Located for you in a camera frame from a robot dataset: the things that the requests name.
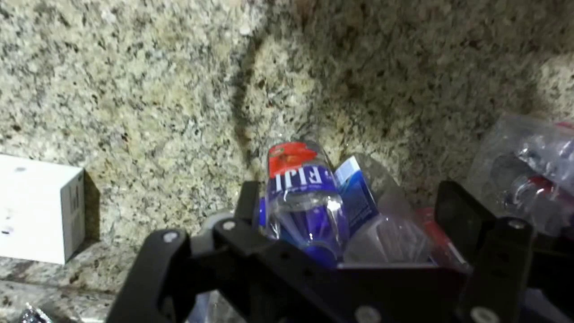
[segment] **speckled granite surface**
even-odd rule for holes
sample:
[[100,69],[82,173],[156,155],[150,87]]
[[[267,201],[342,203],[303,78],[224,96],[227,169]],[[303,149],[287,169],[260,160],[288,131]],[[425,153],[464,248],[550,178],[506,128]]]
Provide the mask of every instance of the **speckled granite surface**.
[[154,228],[233,205],[278,133],[369,153],[416,205],[506,112],[570,119],[567,0],[0,0],[0,153],[86,167],[70,266],[1,277],[113,293]]

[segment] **red object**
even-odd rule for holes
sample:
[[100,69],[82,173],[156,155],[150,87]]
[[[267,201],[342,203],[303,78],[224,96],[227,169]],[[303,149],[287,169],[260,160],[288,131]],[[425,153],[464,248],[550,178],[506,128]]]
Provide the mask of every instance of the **red object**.
[[290,169],[297,169],[312,160],[317,153],[305,142],[285,142],[269,149],[267,169],[269,178],[280,176]]

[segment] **white box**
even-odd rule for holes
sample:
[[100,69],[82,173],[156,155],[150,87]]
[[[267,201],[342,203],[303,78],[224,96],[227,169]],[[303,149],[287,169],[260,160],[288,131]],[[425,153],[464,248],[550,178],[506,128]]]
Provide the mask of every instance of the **white box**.
[[0,155],[0,257],[66,264],[84,241],[82,169]]

